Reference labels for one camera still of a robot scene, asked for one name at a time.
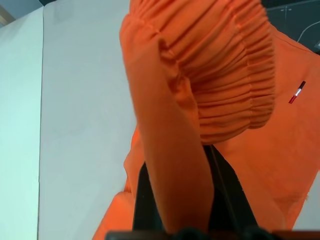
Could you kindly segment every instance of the white surface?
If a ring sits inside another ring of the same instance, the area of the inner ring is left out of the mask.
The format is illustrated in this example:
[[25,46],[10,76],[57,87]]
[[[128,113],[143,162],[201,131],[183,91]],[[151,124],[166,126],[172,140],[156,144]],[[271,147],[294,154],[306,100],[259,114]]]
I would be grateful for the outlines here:
[[303,205],[295,230],[320,230],[320,173],[318,172],[308,197]]
[[42,9],[0,29],[0,239],[38,226]]
[[128,7],[44,7],[39,240],[91,239],[124,188],[136,125],[119,43]]

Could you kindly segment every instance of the white panel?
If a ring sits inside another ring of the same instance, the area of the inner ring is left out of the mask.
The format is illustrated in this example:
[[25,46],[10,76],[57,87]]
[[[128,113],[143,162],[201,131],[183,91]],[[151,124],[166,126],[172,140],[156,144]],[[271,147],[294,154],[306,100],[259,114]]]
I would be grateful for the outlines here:
[[119,30],[128,0],[44,7],[39,240],[89,240],[114,195],[136,125]]
[[320,230],[320,172],[294,225],[295,230]]
[[38,227],[43,9],[0,29],[0,239]]

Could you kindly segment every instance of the orange garment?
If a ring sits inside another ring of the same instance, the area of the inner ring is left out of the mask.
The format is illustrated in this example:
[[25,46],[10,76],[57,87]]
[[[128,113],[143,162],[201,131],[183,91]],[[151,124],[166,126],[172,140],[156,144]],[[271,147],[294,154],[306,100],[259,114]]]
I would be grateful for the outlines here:
[[235,169],[261,227],[292,228],[319,170],[319,56],[271,27],[258,0],[131,0],[120,41],[138,130],[93,239],[132,229],[144,161],[165,229],[206,231],[201,143]]

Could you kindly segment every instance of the wire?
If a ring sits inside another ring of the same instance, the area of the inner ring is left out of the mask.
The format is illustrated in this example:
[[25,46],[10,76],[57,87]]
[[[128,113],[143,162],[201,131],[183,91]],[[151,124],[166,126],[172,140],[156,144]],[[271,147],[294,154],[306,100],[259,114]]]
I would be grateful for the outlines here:
[[320,24],[320,21],[317,21],[317,22],[315,22],[315,23],[312,23],[310,26],[307,26],[307,27],[302,31],[302,33],[300,34],[297,42],[299,43],[302,35],[305,33],[305,31],[306,31],[308,28],[311,28],[313,25],[316,25],[316,24]]

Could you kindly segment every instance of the black object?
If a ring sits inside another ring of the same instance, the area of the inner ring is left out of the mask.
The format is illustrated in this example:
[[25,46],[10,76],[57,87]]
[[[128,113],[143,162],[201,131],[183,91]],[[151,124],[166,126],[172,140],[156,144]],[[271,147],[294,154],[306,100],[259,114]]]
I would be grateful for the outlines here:
[[214,183],[208,230],[242,232],[247,227],[258,226],[234,169],[213,145],[203,149]]
[[157,210],[154,194],[151,189],[146,164],[143,164],[139,174],[133,217],[133,230],[164,230]]
[[306,1],[308,0],[261,0],[261,3],[265,8],[275,8],[282,5],[303,3]]
[[283,3],[282,0],[277,2],[278,7],[267,8],[271,24],[292,40],[299,41],[312,52],[317,52],[320,41],[320,23],[317,23],[320,0],[297,1],[299,4]]
[[40,2],[43,6],[45,6],[45,5],[49,4],[49,3],[52,3],[52,2],[54,2],[54,1],[56,1],[56,0],[39,0],[39,2]]
[[302,88],[305,86],[305,84],[306,84],[306,81],[303,81],[303,82],[300,84],[299,89],[302,89]]

